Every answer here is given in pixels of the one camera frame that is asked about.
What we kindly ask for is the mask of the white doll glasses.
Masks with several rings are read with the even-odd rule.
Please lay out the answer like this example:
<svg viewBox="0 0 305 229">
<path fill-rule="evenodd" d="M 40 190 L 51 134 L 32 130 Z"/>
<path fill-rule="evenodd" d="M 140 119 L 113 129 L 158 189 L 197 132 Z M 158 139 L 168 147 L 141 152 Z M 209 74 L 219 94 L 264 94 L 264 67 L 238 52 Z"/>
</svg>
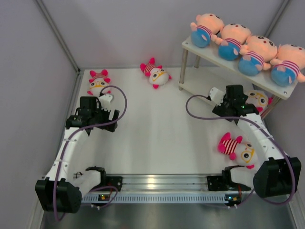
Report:
<svg viewBox="0 0 305 229">
<path fill-rule="evenodd" d="M 248 96 L 246 104 L 253 104 L 259 111 L 259 114 L 262 114 L 272 102 L 272 98 L 269 98 L 264 91 L 248 90 L 245 94 Z"/>
</svg>

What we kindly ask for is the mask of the orange doll table back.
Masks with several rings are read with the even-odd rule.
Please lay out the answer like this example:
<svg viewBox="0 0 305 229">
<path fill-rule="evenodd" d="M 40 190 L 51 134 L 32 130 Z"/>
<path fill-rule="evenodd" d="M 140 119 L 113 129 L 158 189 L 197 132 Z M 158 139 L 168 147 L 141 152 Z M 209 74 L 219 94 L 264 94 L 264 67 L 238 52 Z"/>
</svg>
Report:
<svg viewBox="0 0 305 229">
<path fill-rule="evenodd" d="M 190 27 L 192 43 L 199 48 L 204 48 L 223 29 L 224 22 L 215 14 L 205 13 L 197 15 L 196 22 L 192 22 Z"/>
</svg>

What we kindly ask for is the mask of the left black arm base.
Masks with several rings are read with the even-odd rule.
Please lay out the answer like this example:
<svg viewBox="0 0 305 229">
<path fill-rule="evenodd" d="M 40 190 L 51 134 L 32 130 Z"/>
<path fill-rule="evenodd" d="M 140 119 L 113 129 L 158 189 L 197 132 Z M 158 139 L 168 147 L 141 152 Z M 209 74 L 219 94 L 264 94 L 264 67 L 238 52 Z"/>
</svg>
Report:
<svg viewBox="0 0 305 229">
<path fill-rule="evenodd" d="M 100 184 L 94 186 L 90 192 L 93 191 L 115 191 L 115 188 L 120 192 L 122 188 L 122 176 L 107 176 Z"/>
</svg>

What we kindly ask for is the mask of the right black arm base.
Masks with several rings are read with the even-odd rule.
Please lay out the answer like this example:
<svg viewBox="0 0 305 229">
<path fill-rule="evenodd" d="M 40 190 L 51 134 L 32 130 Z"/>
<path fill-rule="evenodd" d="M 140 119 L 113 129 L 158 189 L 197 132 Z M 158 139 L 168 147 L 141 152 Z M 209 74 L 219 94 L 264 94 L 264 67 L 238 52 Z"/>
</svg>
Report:
<svg viewBox="0 0 305 229">
<path fill-rule="evenodd" d="M 250 191 L 251 188 L 243 184 L 230 181 L 224 176 L 208 176 L 207 184 L 209 191 Z"/>
</svg>

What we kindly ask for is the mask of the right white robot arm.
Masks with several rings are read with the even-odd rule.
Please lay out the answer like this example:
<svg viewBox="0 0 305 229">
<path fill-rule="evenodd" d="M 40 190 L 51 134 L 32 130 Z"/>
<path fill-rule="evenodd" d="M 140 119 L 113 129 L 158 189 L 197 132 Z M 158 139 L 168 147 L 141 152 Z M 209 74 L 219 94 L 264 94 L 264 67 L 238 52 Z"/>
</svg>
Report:
<svg viewBox="0 0 305 229">
<path fill-rule="evenodd" d="M 227 132 L 218 144 L 218 151 L 238 165 L 223 176 L 224 187 L 234 189 L 240 183 L 261 198 L 295 193 L 301 162 L 279 150 L 262 121 L 270 99 L 256 90 L 244 92 L 242 85 L 228 85 L 225 92 L 213 87 L 209 98 L 215 103 L 213 113 L 234 121 L 246 135 L 234 137 Z"/>
</svg>

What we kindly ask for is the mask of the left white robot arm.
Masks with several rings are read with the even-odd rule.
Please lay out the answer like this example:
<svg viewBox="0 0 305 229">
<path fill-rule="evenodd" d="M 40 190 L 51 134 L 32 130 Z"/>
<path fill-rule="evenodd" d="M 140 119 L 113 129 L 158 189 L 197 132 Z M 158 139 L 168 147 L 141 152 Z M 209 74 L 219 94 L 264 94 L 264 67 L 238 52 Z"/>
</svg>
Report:
<svg viewBox="0 0 305 229">
<path fill-rule="evenodd" d="M 119 111 L 111 114 L 113 95 L 100 97 L 82 96 L 75 114 L 66 120 L 64 137 L 56 159 L 45 176 L 35 184 L 35 192 L 42 209 L 48 212 L 76 213 L 82 198 L 92 189 L 104 190 L 108 179 L 102 167 L 84 164 L 77 168 L 76 162 L 89 155 L 82 151 L 91 130 L 99 128 L 114 132 Z"/>
</svg>

